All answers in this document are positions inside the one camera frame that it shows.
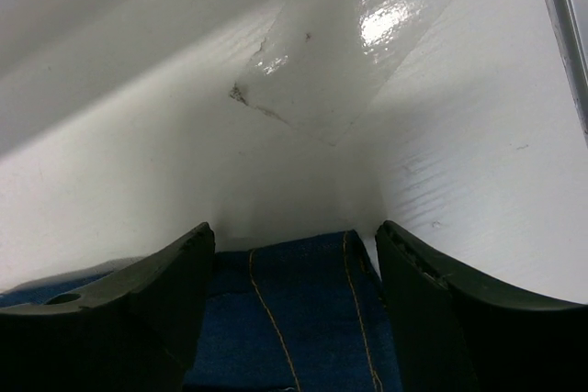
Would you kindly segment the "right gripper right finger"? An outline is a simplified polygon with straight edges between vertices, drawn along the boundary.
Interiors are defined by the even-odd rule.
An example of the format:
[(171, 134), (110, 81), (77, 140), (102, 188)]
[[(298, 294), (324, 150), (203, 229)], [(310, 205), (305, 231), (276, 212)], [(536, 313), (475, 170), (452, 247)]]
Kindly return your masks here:
[(404, 390), (586, 390), (585, 305), (505, 283), (389, 220), (376, 244)]

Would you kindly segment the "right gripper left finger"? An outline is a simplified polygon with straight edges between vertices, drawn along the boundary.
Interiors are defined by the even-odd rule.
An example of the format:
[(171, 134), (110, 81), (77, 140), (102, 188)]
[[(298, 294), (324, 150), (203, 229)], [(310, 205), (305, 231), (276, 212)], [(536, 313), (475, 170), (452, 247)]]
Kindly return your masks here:
[(2, 308), (2, 390), (182, 390), (214, 254), (214, 233), (202, 223), (93, 283)]

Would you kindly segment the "dark blue denim trousers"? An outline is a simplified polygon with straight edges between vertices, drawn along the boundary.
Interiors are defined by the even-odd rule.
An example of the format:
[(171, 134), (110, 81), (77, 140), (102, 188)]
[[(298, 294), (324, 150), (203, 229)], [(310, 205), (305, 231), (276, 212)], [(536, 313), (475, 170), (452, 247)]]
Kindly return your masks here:
[[(4, 294), (1, 310), (43, 304), (118, 270)], [(215, 251), (180, 391), (399, 390), (379, 280), (354, 232)]]

